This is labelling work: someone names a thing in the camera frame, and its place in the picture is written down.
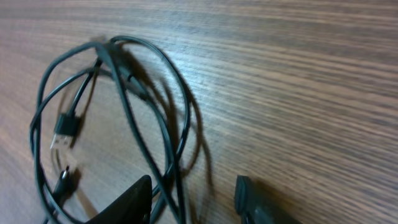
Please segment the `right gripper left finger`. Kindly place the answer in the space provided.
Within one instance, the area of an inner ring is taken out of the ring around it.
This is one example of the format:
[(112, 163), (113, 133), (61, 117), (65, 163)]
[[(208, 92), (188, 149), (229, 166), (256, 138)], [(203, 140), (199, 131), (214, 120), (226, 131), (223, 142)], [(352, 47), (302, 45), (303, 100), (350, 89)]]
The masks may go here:
[(152, 181), (143, 175), (113, 203), (85, 224), (144, 223), (152, 209)]

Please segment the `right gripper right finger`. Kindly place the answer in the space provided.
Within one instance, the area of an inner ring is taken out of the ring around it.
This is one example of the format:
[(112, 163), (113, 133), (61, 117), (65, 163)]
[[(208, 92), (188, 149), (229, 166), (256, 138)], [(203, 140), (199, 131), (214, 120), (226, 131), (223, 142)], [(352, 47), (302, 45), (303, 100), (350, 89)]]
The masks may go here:
[(236, 178), (234, 209), (242, 224), (301, 224), (245, 175)]

